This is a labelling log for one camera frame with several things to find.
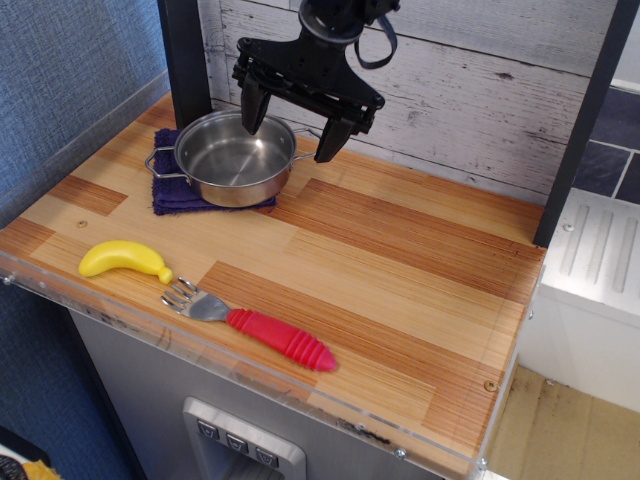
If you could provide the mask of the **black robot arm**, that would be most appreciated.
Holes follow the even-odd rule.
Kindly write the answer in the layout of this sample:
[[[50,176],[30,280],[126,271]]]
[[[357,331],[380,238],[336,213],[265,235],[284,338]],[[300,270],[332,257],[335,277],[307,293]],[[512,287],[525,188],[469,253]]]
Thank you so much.
[[[331,161],[354,135],[369,132],[383,96],[350,67],[346,49],[360,53],[366,26],[379,24],[390,53],[376,61],[357,60],[364,69],[387,65],[397,37],[386,14],[398,1],[303,1],[298,12],[299,37],[291,41],[241,38],[232,77],[241,88],[242,125],[255,134],[266,118],[272,96],[327,119],[315,161]]]

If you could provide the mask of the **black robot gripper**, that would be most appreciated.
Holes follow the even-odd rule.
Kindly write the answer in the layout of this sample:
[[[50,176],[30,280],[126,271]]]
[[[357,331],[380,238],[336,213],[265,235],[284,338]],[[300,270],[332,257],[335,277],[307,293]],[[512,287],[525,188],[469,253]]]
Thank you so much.
[[[242,125],[255,135],[275,95],[327,118],[314,160],[330,162],[352,135],[370,130],[384,98],[351,69],[366,26],[385,24],[383,9],[301,9],[294,40],[242,37],[232,77],[241,88]]]

